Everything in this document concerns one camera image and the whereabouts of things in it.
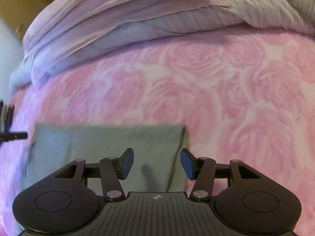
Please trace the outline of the grey garment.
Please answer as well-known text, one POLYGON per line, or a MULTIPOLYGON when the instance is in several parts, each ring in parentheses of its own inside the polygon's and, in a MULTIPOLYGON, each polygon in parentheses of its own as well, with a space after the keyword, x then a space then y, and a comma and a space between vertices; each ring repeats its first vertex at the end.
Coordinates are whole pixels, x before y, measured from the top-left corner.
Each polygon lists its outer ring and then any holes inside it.
POLYGON ((184 125, 58 126, 37 124, 28 147, 20 189, 24 190, 75 159, 96 163, 134 150, 125 193, 184 191, 180 151, 188 147, 184 125))

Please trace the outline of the pink rose bed blanket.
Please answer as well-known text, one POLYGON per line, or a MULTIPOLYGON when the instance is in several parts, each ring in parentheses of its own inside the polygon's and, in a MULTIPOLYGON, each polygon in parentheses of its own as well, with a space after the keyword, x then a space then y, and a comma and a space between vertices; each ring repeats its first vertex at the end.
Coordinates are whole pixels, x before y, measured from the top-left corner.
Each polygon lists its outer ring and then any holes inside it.
POLYGON ((12 129, 36 123, 179 124, 191 150, 240 159, 292 190, 314 235, 314 38, 229 27, 162 38, 17 92, 12 129))

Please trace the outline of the lilac striped duvet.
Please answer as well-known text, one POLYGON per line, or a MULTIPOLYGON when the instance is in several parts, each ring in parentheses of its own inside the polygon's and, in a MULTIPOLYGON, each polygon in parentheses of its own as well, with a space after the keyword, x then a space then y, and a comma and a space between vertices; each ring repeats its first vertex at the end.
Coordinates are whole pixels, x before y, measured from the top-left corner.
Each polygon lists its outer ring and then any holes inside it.
POLYGON ((27 29, 11 93, 139 41, 247 23, 314 34, 314 0, 55 0, 27 29))

